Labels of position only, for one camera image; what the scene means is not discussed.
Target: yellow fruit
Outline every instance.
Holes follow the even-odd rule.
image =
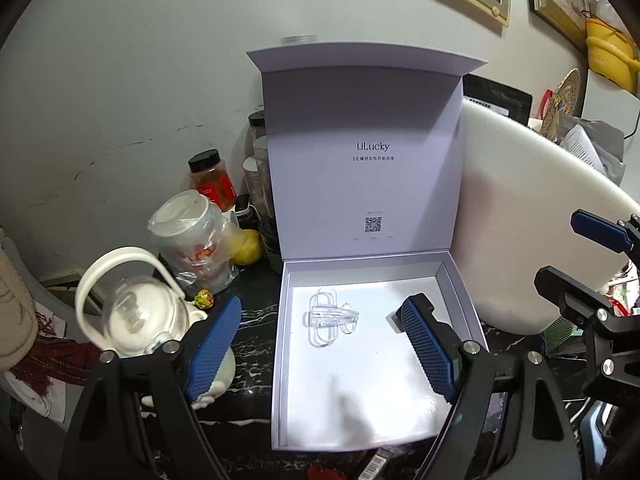
[[[262,257],[260,233],[253,229],[243,229],[247,240],[231,254],[233,263],[246,266],[257,262]]]

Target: black cable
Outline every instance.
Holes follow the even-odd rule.
[[[636,134],[636,131],[638,131],[638,123],[639,122],[640,122],[640,110],[638,110],[638,118],[636,119],[636,127],[630,134],[625,135],[625,140],[627,140],[629,137],[633,137]]]

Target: green brush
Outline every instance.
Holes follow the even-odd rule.
[[[560,316],[552,324],[545,328],[543,337],[545,339],[545,353],[551,354],[562,343],[569,340],[574,335],[574,330],[577,327],[568,319]]]

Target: blue gripper pad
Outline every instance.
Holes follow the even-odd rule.
[[[458,351],[460,340],[450,326],[439,327],[443,324],[437,322],[430,313],[426,314],[430,319],[425,320],[414,303],[420,300],[431,306],[423,294],[410,296],[404,300],[400,309],[402,328],[414,347],[415,354],[418,356],[433,391],[441,394],[447,402],[452,404],[458,396],[458,380],[462,366]],[[450,331],[450,334],[442,333],[447,330]]]
[[[632,244],[622,226],[583,209],[578,209],[571,215],[571,228],[574,233],[593,240],[615,253],[631,250]]]
[[[191,358],[189,381],[184,389],[185,395],[191,402],[209,391],[225,357],[226,349],[229,348],[238,331],[241,314],[240,300],[232,296],[203,339],[200,348]]]

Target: yellow bucket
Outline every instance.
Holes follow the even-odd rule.
[[[587,47],[589,68],[628,92],[636,86],[636,72],[640,72],[640,62],[633,58],[634,48],[627,38],[616,28],[602,20],[587,20]]]

